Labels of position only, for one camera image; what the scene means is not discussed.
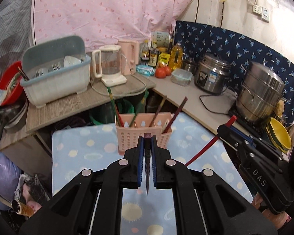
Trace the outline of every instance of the wall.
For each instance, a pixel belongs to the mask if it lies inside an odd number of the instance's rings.
[[[294,63],[294,2],[279,0],[279,3],[279,8],[273,8],[266,0],[259,0],[259,5],[270,11],[269,23],[252,14],[247,0],[226,0],[224,7],[219,0],[193,0],[179,20],[221,26],[244,34]]]

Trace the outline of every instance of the blue packet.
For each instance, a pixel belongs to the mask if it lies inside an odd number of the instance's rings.
[[[148,65],[137,65],[136,71],[148,77],[154,75],[154,68]]]

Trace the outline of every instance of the metal screw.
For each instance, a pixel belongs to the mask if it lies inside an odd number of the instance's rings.
[[[204,175],[206,175],[207,177],[210,177],[213,175],[213,171],[211,169],[204,169],[203,171]]]
[[[167,165],[169,166],[174,166],[176,164],[176,161],[172,160],[172,159],[169,159],[165,162]]]
[[[129,161],[126,160],[126,159],[119,160],[119,164],[122,165],[122,166],[127,165],[128,163],[129,163]]]
[[[84,177],[89,176],[91,173],[92,173],[92,171],[91,171],[90,169],[84,169],[84,170],[82,171],[82,175],[83,175]]]

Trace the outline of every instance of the gray striped fabric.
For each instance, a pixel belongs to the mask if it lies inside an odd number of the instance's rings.
[[[0,4],[0,77],[29,47],[31,5],[32,0],[3,0]]]

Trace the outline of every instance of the blue gripper pad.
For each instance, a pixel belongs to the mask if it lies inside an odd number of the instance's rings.
[[[139,187],[143,179],[143,161],[144,161],[144,138],[142,136],[140,136],[140,138],[142,138],[142,140],[139,141],[140,145],[137,146],[137,148],[139,148],[139,151],[140,151],[138,164],[137,164],[137,185]]]
[[[154,153],[154,137],[151,138],[151,161],[152,161],[152,177],[154,180],[154,187],[157,187],[157,165],[156,165],[156,156]]]
[[[236,129],[234,126],[230,126],[230,129],[233,132],[236,132],[238,135],[240,135],[242,138],[244,138],[244,140],[247,140],[253,147],[255,147],[255,144],[253,142],[253,139],[250,138],[249,136],[245,135],[244,133],[242,133],[241,131],[239,131],[238,129]]]

